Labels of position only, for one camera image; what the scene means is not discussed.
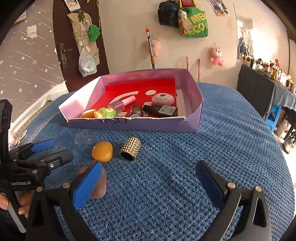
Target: kettle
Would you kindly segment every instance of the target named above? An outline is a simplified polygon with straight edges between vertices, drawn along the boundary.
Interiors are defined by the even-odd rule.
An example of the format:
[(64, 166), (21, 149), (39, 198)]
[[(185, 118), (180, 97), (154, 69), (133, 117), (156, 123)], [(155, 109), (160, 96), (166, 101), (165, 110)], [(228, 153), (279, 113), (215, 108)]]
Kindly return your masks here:
[(284, 150), (290, 153), (295, 146), (296, 133), (293, 131), (290, 136), (283, 143)]

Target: orange round object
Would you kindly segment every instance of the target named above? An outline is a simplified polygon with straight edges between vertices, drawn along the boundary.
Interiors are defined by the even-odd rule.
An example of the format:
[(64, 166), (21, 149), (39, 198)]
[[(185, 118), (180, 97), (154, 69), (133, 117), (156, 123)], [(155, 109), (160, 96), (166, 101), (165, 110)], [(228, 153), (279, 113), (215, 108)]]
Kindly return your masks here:
[(113, 147), (110, 142), (101, 141), (93, 147), (91, 155), (99, 162), (108, 162), (113, 157)]
[(87, 110), (82, 113), (80, 118), (95, 118), (94, 116), (95, 111), (96, 111), (95, 109)]

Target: wooden door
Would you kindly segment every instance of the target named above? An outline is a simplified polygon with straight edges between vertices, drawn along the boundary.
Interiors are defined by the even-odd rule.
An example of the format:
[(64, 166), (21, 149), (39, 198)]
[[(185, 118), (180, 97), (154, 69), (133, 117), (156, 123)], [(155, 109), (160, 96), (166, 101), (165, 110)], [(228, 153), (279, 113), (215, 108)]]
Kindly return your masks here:
[[(96, 0), (90, 0), (89, 3), (86, 3), (86, 0), (78, 0), (78, 2), (80, 4), (81, 10), (90, 15), (92, 24), (99, 26), (99, 13)], [(109, 69), (106, 59), (103, 36), (100, 30), (101, 34), (96, 40), (100, 59), (100, 63), (97, 65), (97, 72), (84, 78), (82, 77), (78, 68), (79, 52), (73, 36), (71, 21), (67, 16), (69, 13), (69, 9), (64, 0), (54, 0), (53, 32), (59, 61), (61, 62), (59, 43), (64, 43), (66, 49), (72, 49), (72, 51), (66, 53), (68, 68), (63, 69), (62, 64), (60, 65), (64, 80), (66, 80), (68, 91), (72, 92), (80, 89), (82, 86), (86, 85), (99, 76), (109, 74)]]

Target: nail polish bottle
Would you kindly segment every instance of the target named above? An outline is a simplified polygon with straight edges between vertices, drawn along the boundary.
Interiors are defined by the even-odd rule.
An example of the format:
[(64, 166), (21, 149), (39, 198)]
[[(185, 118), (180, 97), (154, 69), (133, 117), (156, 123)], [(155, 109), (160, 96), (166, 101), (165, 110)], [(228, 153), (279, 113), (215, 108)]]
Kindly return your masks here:
[(178, 108), (170, 105), (164, 105), (162, 107), (144, 105), (143, 111), (151, 113), (156, 117), (172, 117), (178, 116)]
[(143, 109), (140, 104), (133, 104), (131, 111), (128, 114), (128, 117), (143, 117)]
[(114, 101), (114, 102), (110, 103), (108, 105), (108, 107), (112, 107), (113, 109), (115, 109), (116, 113), (118, 114), (118, 113), (124, 111), (125, 106), (134, 102), (135, 100), (136, 100), (136, 97), (134, 95), (132, 95), (122, 101), (120, 101), (120, 100)]

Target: poster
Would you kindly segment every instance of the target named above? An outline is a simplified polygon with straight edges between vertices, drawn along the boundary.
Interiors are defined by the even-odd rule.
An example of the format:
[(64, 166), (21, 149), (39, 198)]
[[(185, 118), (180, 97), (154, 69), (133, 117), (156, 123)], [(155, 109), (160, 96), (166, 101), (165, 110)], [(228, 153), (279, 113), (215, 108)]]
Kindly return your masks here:
[(218, 16), (230, 15), (222, 0), (208, 0)]
[(69, 8), (70, 12), (80, 9), (79, 2), (77, 0), (64, 0)]

